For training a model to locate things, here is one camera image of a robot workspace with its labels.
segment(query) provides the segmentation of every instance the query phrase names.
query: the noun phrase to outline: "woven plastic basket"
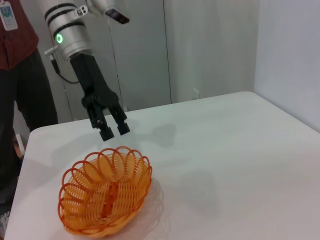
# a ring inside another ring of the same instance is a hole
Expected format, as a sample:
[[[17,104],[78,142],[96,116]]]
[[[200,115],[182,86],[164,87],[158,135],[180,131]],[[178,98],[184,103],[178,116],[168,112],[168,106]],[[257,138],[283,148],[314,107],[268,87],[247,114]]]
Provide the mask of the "woven plastic basket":
[[[71,234],[113,235],[142,208],[151,176],[149,159],[137,150],[120,146],[90,153],[62,177],[59,218]]]

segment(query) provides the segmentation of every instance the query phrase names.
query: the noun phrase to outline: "red shirt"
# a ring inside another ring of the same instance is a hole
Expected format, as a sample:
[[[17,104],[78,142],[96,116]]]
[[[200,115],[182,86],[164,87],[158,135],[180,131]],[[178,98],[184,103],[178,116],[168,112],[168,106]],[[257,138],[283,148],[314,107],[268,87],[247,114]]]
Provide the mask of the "red shirt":
[[[18,29],[6,31],[0,20],[0,70],[11,70],[29,57],[38,46],[39,38],[31,26],[19,0],[10,2]]]

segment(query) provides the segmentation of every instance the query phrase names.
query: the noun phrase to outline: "robotic arm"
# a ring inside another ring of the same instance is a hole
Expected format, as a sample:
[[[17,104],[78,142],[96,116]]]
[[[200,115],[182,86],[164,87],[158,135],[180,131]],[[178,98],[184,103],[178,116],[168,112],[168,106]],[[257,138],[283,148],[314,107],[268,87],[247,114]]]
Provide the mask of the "robotic arm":
[[[130,20],[125,13],[126,6],[122,0],[86,0],[86,5],[77,7],[73,0],[38,0],[45,21],[54,39],[55,47],[45,52],[50,56],[53,67],[60,72],[54,58],[59,51],[72,68],[84,91],[82,105],[86,108],[93,128],[100,129],[104,141],[114,137],[108,127],[104,109],[109,109],[121,135],[130,132],[125,123],[127,116],[119,104],[119,98],[107,85],[93,56],[89,34],[82,21],[89,12],[107,15],[120,24]]]

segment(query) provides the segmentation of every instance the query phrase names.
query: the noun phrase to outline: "id badge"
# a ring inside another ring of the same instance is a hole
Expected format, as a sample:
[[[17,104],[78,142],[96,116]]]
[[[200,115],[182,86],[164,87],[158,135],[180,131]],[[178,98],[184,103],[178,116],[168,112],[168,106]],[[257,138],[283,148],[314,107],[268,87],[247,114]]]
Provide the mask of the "id badge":
[[[5,30],[11,31],[18,28],[10,2],[0,1],[0,17]]]

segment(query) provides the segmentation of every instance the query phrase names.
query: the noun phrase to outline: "dark pants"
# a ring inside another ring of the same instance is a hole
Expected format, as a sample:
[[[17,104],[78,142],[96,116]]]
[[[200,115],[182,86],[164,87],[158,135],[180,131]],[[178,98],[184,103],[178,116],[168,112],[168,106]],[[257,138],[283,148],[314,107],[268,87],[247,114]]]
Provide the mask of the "dark pants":
[[[17,186],[17,155],[12,143],[15,101],[30,131],[58,123],[38,50],[11,71],[0,70],[0,215],[11,210]]]

